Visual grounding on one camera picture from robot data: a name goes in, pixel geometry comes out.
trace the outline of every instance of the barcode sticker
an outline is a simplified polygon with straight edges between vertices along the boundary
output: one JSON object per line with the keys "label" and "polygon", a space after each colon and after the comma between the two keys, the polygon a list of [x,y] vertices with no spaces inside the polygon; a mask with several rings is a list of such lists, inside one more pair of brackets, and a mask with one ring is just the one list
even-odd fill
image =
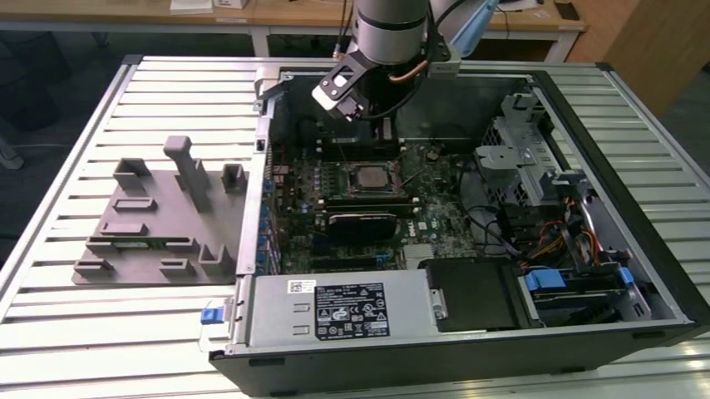
{"label": "barcode sticker", "polygon": [[314,293],[315,280],[288,280],[288,293]]}

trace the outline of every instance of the warning label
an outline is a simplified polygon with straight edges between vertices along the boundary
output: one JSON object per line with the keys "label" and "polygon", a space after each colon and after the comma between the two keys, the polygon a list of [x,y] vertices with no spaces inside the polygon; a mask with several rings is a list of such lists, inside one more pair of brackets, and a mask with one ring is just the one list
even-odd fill
{"label": "warning label", "polygon": [[320,341],[390,336],[382,283],[315,288],[315,336]]}

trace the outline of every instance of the metal bracket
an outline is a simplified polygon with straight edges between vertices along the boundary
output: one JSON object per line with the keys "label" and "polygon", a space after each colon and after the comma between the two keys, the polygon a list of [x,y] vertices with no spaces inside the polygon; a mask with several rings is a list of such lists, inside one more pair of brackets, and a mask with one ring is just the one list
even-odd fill
{"label": "metal bracket", "polygon": [[256,94],[254,110],[262,115],[267,113],[268,99],[284,92],[284,86],[282,83],[280,68],[274,66],[263,66],[256,69],[256,76],[254,78],[254,93]]}
{"label": "metal bracket", "polygon": [[542,199],[557,199],[559,189],[574,189],[585,179],[587,179],[587,176],[581,170],[565,170],[561,173],[549,170],[541,177]]}
{"label": "metal bracket", "polygon": [[518,151],[506,145],[483,145],[477,148],[481,166],[493,170],[517,169],[519,165],[534,165],[535,157],[530,150]]}

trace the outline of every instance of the slotted metal surface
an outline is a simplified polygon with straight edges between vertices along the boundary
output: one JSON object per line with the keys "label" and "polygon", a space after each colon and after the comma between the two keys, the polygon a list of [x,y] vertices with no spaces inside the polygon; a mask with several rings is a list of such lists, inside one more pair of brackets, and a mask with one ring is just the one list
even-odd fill
{"label": "slotted metal surface", "polygon": [[[251,106],[254,78],[256,68],[266,64],[331,65],[314,60],[146,57],[139,66],[122,68],[23,236],[22,248],[0,274],[0,283],[7,280],[0,302],[0,312],[7,310],[0,324],[3,397],[243,397],[200,351],[204,342],[224,342],[227,331],[222,326],[203,329],[199,311],[228,297],[231,287],[76,287],[71,275],[83,240],[115,189],[111,172],[123,156],[144,157],[151,168],[172,168],[162,153],[163,141],[168,135],[188,134],[194,156],[206,160],[208,170],[219,170],[227,161],[243,162],[248,168],[259,119]],[[547,69],[709,298],[708,183],[610,75],[591,65],[470,65]],[[577,165],[563,143],[561,149]],[[645,397],[708,397],[708,338],[647,349],[593,372],[314,397],[598,398],[638,396],[639,392]]]}

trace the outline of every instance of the white sticker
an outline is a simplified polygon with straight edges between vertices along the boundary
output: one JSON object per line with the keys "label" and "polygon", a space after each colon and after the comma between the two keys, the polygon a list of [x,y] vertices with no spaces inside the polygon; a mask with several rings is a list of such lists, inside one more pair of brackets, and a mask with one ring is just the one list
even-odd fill
{"label": "white sticker", "polygon": [[147,248],[148,244],[146,243],[114,243],[116,248]]}
{"label": "white sticker", "polygon": [[244,18],[215,18],[215,21],[220,23],[247,23]]}
{"label": "white sticker", "polygon": [[315,280],[288,280],[288,293],[314,293]]}

